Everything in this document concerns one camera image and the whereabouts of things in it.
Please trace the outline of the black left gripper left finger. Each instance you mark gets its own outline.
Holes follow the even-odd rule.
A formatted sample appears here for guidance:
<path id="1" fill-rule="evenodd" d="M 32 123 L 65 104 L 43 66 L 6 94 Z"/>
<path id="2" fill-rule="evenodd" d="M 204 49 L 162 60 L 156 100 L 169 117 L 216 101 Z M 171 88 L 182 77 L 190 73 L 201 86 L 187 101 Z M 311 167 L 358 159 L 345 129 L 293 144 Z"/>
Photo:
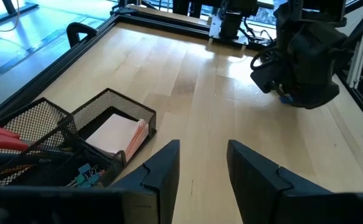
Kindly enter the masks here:
<path id="1" fill-rule="evenodd" d="M 0 187 L 0 223 L 171 223 L 179 166 L 174 139 L 106 188 Z"/>

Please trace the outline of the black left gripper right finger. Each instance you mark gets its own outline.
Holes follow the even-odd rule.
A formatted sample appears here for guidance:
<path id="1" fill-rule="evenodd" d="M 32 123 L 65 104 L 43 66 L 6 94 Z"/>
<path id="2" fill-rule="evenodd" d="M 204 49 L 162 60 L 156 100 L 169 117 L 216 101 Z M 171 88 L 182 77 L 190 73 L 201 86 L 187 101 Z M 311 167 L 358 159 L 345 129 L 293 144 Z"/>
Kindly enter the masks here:
<path id="1" fill-rule="evenodd" d="M 236 140 L 227 165 L 244 223 L 363 223 L 363 193 L 334 193 Z"/>

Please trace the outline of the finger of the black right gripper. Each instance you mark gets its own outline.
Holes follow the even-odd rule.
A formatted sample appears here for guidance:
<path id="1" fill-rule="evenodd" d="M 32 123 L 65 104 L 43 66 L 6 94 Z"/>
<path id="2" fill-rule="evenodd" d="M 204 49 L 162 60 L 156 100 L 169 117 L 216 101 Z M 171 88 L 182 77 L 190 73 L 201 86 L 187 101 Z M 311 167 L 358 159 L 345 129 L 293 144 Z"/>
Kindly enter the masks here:
<path id="1" fill-rule="evenodd" d="M 339 85 L 330 81 L 327 84 L 300 83 L 288 89 L 293 106 L 314 109 L 333 100 L 339 93 Z"/>
<path id="2" fill-rule="evenodd" d="M 275 83 L 274 81 L 270 82 L 271 87 L 282 97 L 287 98 L 287 96 L 283 93 L 283 91 L 280 89 L 279 85 Z"/>

